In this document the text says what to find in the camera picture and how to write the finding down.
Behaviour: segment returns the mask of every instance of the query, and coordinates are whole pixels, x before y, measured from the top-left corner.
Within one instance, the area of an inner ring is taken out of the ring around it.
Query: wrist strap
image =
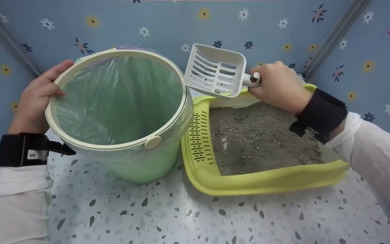
[[[76,154],[68,145],[50,141],[42,134],[4,135],[0,142],[0,167],[46,165],[49,151]]]
[[[310,128],[314,138],[325,144],[329,141],[329,133],[337,128],[346,116],[345,103],[316,89],[306,107],[296,115],[297,121],[291,124],[289,130],[302,137]]]

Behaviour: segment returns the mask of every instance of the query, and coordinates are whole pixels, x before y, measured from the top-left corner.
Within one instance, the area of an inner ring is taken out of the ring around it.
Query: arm
[[[44,110],[51,96],[65,92],[52,83],[73,65],[66,60],[33,80],[23,91],[8,134],[44,134],[49,125]],[[52,179],[47,165],[0,168],[0,244],[48,243],[48,207]]]
[[[390,205],[390,134],[359,114],[349,113],[333,136],[325,146],[336,151]]]
[[[254,67],[250,73],[254,72],[260,73],[262,83],[249,92],[263,102],[299,114],[311,100],[312,94],[300,85],[294,70],[281,62]],[[390,134],[359,114],[348,113],[329,136],[325,146],[336,151],[390,205]]]

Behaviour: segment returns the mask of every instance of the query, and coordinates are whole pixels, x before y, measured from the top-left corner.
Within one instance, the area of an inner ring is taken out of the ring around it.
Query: green trash bin
[[[183,74],[151,49],[122,46],[81,58],[55,81],[67,94],[45,111],[79,154],[133,183],[166,175],[193,116]]]

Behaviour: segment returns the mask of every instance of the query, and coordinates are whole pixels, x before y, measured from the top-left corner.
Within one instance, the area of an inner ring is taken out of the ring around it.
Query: left hand
[[[65,91],[53,81],[72,65],[72,60],[65,60],[33,80],[23,90],[8,134],[21,132],[45,134],[48,131],[49,125],[44,111],[51,96],[65,95]]]

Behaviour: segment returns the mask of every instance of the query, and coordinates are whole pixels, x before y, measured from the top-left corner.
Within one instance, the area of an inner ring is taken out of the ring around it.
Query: hand
[[[296,72],[280,61],[251,68],[250,74],[255,72],[260,73],[261,86],[248,90],[265,103],[299,114],[312,97],[299,82]]]
[[[46,133],[49,125],[44,111],[49,104],[51,96],[65,95],[65,91],[53,83],[53,81],[72,65],[72,60],[65,60],[33,80],[23,90],[8,134],[19,134],[21,132]]]

